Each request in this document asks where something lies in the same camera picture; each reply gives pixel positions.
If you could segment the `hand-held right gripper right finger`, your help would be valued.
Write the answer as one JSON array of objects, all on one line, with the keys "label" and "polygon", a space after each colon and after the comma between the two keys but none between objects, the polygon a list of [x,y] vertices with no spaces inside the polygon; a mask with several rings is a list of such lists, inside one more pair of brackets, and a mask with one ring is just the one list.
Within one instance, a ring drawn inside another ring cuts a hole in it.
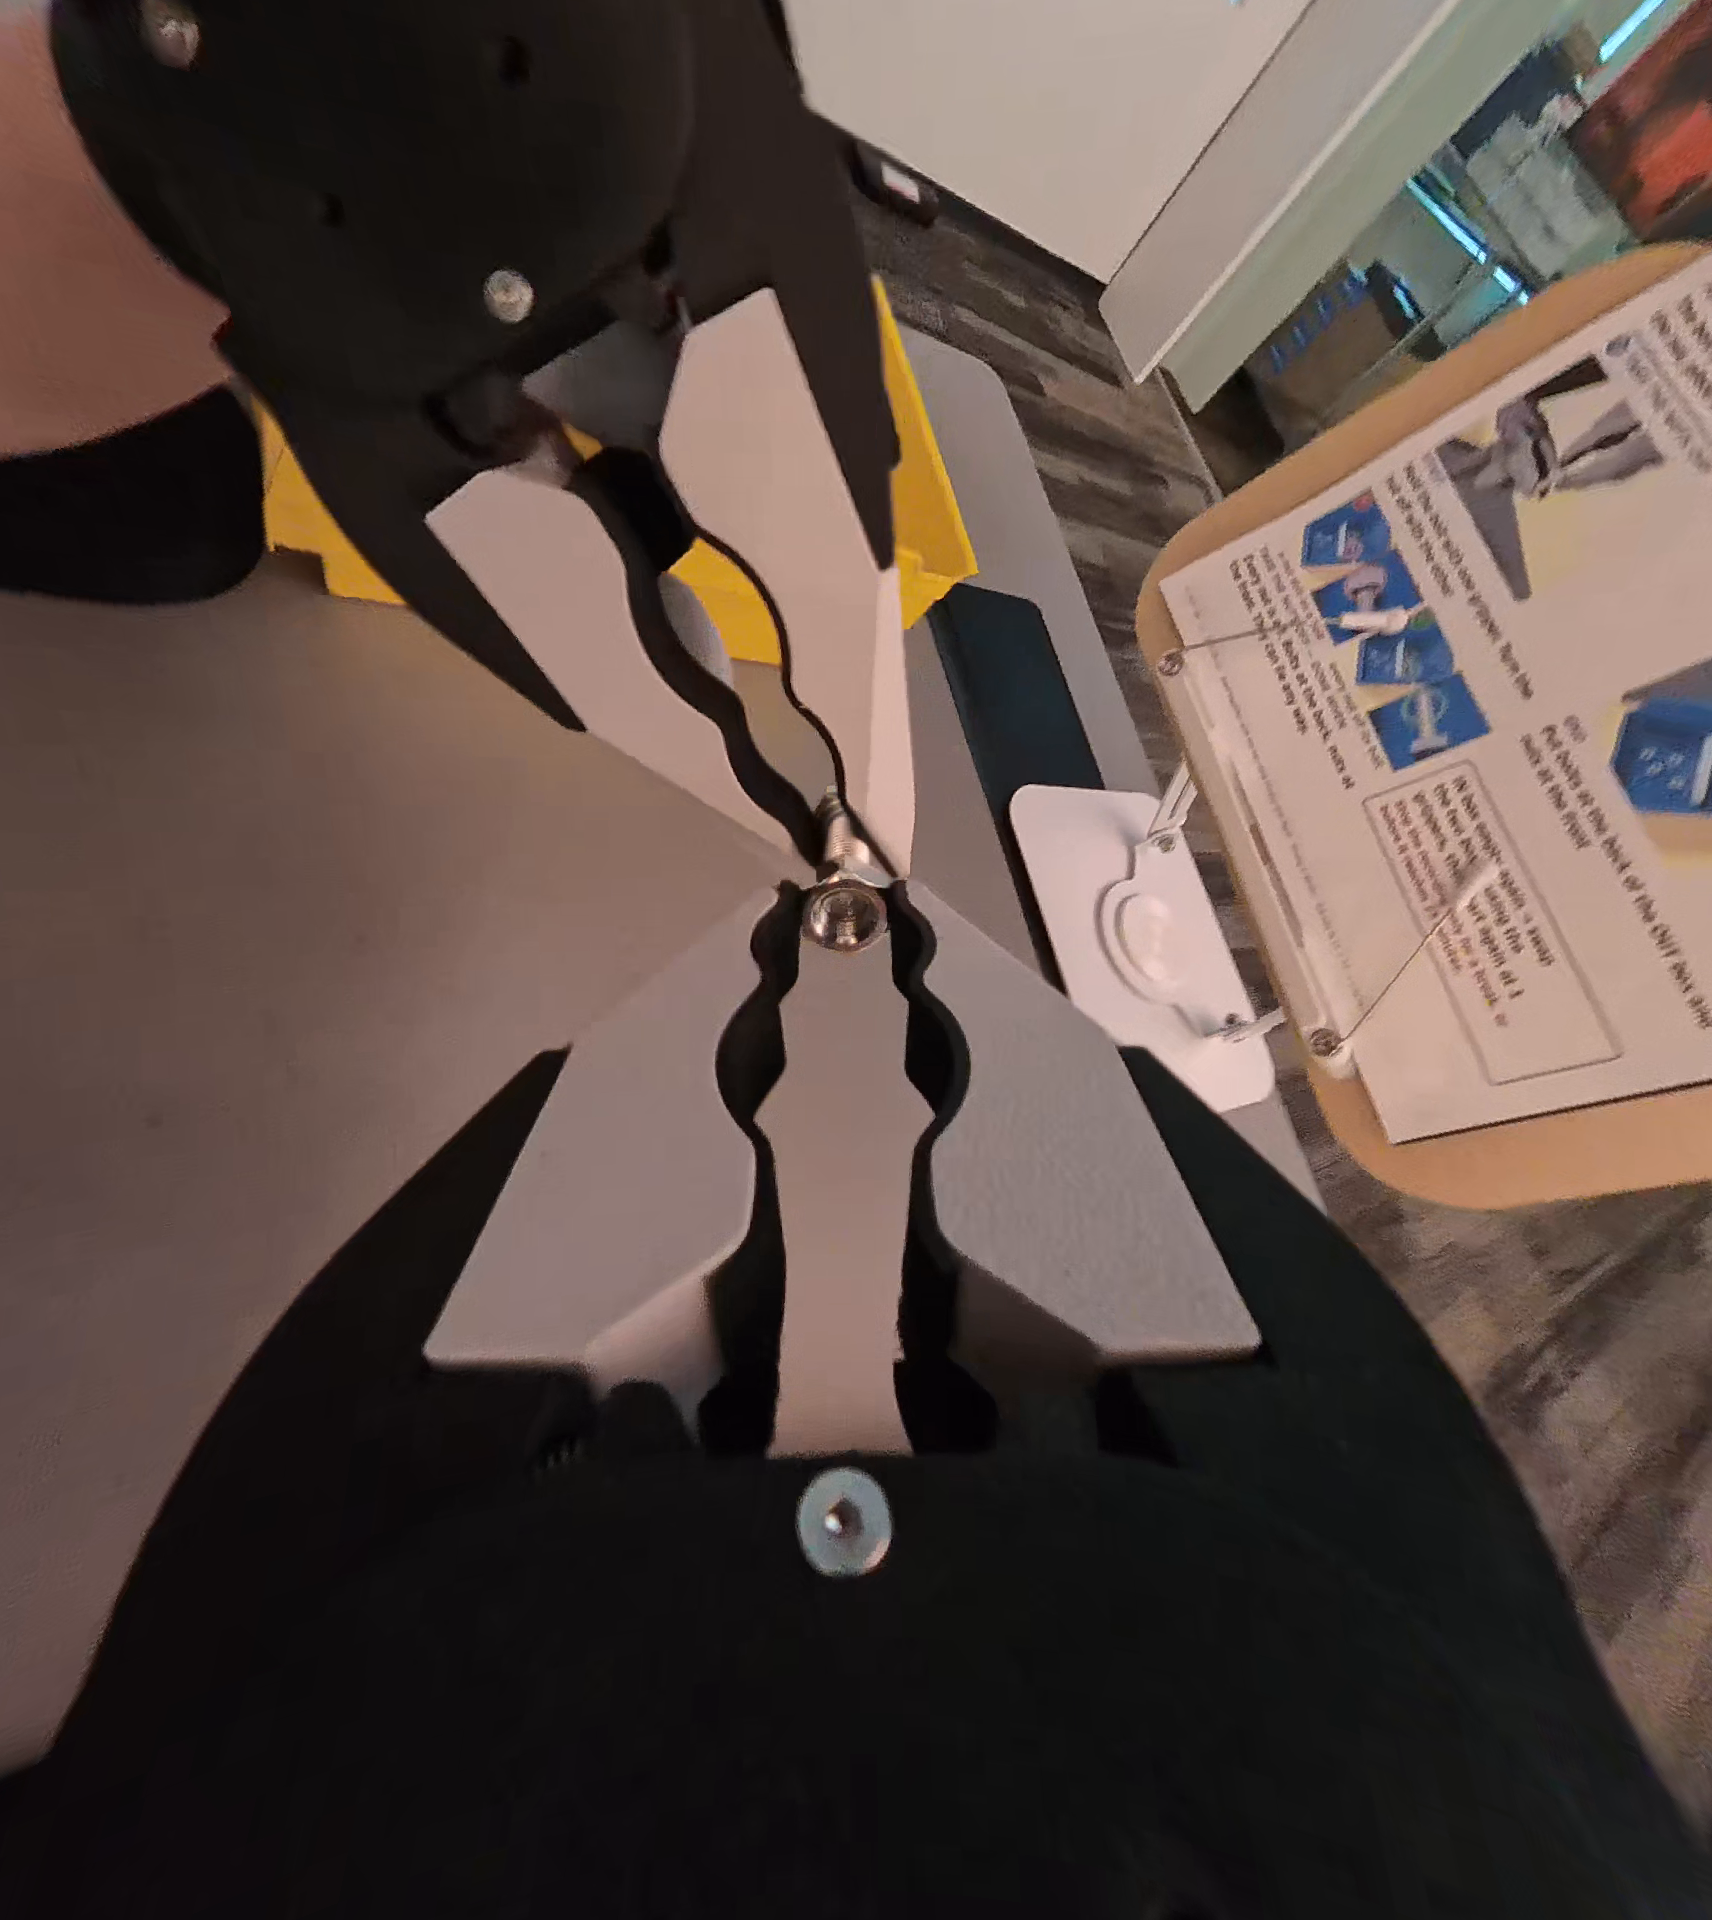
[{"label": "hand-held right gripper right finger", "polygon": [[926,1101],[897,1310],[914,1453],[987,1453],[1029,1398],[1258,1357],[1121,1047],[922,883],[893,885]]}]

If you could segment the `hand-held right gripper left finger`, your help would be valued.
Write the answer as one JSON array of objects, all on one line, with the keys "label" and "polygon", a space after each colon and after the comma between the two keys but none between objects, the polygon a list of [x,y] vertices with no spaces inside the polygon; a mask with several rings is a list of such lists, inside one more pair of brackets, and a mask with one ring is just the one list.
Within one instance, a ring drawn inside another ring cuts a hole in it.
[{"label": "hand-held right gripper left finger", "polygon": [[722,1087],[730,1016],[761,988],[761,885],[630,988],[562,1053],[423,1361],[665,1387],[692,1422],[724,1361],[709,1276],[743,1242],[757,1150]]}]

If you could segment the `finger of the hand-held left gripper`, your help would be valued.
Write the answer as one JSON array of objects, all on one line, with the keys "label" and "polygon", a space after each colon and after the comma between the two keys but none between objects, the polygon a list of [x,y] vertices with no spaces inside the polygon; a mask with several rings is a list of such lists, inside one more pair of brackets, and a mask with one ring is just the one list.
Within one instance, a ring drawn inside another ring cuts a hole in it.
[{"label": "finger of the hand-held left gripper", "polygon": [[696,525],[648,455],[600,450],[562,477],[489,469],[426,530],[578,729],[798,860],[819,860],[809,801],[761,749],[724,645],[673,579]]},{"label": "finger of the hand-held left gripper", "polygon": [[902,579],[876,559],[777,294],[684,332],[658,464],[696,530],[765,593],[788,686],[841,766],[841,801],[893,876],[916,850]]}]

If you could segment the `yellow bin with divider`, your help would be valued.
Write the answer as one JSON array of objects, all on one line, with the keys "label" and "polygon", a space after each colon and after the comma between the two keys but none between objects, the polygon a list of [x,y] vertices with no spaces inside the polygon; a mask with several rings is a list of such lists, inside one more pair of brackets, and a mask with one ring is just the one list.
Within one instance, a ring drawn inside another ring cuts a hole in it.
[{"label": "yellow bin with divider", "polygon": [[[978,573],[978,552],[963,525],[955,491],[947,477],[930,414],[922,403],[904,338],[897,328],[884,281],[869,277],[876,323],[881,323],[881,371],[897,422],[897,469],[893,469],[893,518],[897,518],[897,593],[902,627],[914,631],[950,583]],[[309,552],[320,562],[320,590],[362,602],[402,602],[369,559],[340,539],[336,518],[320,507],[312,477],[293,456],[277,416],[264,403],[248,403],[264,445],[264,525],[267,548]],[[696,539],[670,579],[680,579],[730,661],[777,665],[779,642],[765,599],[751,590],[743,570],[716,546]]]}]

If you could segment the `silver hex bolt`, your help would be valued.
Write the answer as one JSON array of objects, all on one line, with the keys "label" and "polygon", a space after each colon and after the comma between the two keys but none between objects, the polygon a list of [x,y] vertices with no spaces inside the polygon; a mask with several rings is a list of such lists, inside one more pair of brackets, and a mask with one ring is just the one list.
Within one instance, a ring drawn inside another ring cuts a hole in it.
[{"label": "silver hex bolt", "polygon": [[[826,831],[833,814],[852,814],[852,827],[868,834],[856,813],[833,785],[814,804],[814,827]],[[861,950],[884,932],[893,919],[893,867],[876,850],[876,867],[884,872],[884,885],[809,885],[799,905],[799,936],[809,936],[826,950]]]}]

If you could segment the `person's left forearm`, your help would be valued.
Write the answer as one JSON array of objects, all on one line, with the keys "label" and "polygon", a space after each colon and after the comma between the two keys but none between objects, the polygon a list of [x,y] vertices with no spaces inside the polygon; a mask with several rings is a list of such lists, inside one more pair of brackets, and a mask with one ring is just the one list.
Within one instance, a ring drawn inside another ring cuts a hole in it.
[{"label": "person's left forearm", "polygon": [[99,185],[63,107],[52,12],[0,6],[0,456],[224,390],[215,328],[224,309]]}]

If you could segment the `dark blue panel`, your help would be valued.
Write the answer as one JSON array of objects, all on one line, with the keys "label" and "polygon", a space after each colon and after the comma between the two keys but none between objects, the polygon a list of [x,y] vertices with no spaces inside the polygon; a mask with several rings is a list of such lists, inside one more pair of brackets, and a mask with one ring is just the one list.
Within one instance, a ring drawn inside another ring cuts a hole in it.
[{"label": "dark blue panel", "polygon": [[1105,791],[1105,766],[1083,733],[1080,699],[1031,599],[950,583],[930,602],[926,631],[938,642],[995,846],[1023,913],[1031,919],[1036,897],[1015,850],[1011,796],[1023,785]]}]

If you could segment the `small black device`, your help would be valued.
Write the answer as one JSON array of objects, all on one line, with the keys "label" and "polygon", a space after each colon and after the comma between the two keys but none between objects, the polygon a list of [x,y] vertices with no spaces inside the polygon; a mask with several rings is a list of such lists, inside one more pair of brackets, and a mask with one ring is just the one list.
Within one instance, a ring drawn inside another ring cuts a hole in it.
[{"label": "small black device", "polygon": [[914,227],[938,227],[943,190],[926,176],[916,176],[914,166],[902,166],[897,156],[876,153],[861,138],[852,138],[844,156],[852,156],[852,176],[869,206],[881,206]]}]

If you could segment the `white stand base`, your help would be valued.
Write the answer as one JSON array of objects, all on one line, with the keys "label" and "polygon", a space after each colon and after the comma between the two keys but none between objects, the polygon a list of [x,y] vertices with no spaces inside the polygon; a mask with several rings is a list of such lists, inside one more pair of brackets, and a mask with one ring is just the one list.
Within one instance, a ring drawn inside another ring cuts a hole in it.
[{"label": "white stand base", "polygon": [[1212,1112],[1272,1095],[1272,1016],[1254,1012],[1186,850],[1194,777],[1144,791],[1023,785],[1011,842],[1063,995],[1120,1047],[1153,1053]]}]

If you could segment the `printed instruction sheet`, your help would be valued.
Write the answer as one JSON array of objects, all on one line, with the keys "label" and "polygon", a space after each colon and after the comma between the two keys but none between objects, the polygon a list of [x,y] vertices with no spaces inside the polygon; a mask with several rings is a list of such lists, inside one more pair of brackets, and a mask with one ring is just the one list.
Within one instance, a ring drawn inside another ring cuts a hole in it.
[{"label": "printed instruction sheet", "polygon": [[1385,1137],[1712,1085],[1712,251],[1163,602]]}]

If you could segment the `red and black box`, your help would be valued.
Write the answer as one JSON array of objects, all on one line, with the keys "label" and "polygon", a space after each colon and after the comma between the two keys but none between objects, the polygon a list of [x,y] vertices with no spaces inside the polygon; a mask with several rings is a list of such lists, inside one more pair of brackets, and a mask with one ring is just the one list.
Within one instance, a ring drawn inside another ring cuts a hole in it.
[{"label": "red and black box", "polygon": [[1712,0],[1568,126],[1568,153],[1630,240],[1712,240]]}]

